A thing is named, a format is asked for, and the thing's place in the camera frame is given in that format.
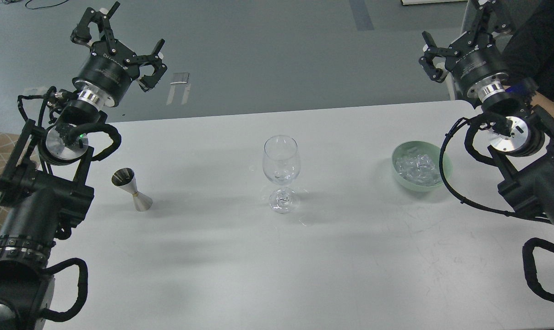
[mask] black sleeve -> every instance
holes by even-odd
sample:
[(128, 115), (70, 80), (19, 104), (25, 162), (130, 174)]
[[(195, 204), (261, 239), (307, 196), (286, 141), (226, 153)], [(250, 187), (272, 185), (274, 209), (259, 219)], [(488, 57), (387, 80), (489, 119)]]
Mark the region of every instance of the black sleeve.
[(554, 56), (554, 0), (542, 0), (503, 50), (510, 69), (509, 84), (535, 78)]

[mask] stainless steel jigger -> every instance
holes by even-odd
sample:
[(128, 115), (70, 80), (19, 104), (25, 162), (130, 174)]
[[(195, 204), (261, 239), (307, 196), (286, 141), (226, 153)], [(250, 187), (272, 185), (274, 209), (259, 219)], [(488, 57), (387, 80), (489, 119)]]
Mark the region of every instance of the stainless steel jigger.
[(132, 169), (126, 167), (116, 171), (112, 176), (112, 183), (114, 186), (132, 194), (136, 211), (146, 211), (153, 205), (153, 199), (137, 189), (136, 177)]

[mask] clear wine glass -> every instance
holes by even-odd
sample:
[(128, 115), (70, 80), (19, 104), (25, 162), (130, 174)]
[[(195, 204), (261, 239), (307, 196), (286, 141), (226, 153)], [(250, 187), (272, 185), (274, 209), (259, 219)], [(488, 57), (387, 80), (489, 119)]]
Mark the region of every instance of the clear wine glass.
[(275, 190), (270, 198), (271, 209), (282, 215), (291, 213), (299, 205), (299, 196), (288, 184), (299, 175), (302, 161), (299, 158), (297, 142), (290, 136), (277, 135), (269, 138), (264, 144), (264, 175), (281, 188)]

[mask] bowl of ice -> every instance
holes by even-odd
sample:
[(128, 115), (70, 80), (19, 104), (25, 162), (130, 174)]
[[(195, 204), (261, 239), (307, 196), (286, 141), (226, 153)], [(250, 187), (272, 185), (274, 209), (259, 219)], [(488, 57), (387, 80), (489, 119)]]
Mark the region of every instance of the bowl of ice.
[[(391, 156), (393, 176), (397, 182), (414, 192), (431, 192), (444, 185), (440, 177), (440, 148), (423, 141), (400, 144)], [(452, 174), (452, 162), (444, 154), (444, 174)]]

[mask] white table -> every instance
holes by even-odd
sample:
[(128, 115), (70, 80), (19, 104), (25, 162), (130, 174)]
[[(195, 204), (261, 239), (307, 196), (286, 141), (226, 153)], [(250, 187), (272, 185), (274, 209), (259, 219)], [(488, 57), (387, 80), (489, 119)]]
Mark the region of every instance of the white table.
[[(463, 115), (474, 110), (455, 101), (115, 124), (122, 147), (92, 163), (92, 207), (50, 258), (88, 262), (88, 302), (45, 329), (554, 327), (554, 305), (527, 288), (521, 260), (529, 238), (554, 242), (552, 226), (477, 211), (445, 188), (409, 192), (390, 175), (395, 146), (440, 145)], [(262, 171), (275, 134), (293, 136), (302, 157), (292, 186), (302, 205), (288, 215), (269, 209), (276, 186)], [(108, 141), (96, 135), (90, 143)], [(498, 170), (462, 140), (449, 148), (453, 185), (509, 209)], [(153, 197), (149, 211), (111, 184), (122, 167)], [(536, 259), (554, 292), (554, 256)], [(57, 274), (52, 309), (72, 305), (76, 276)]]

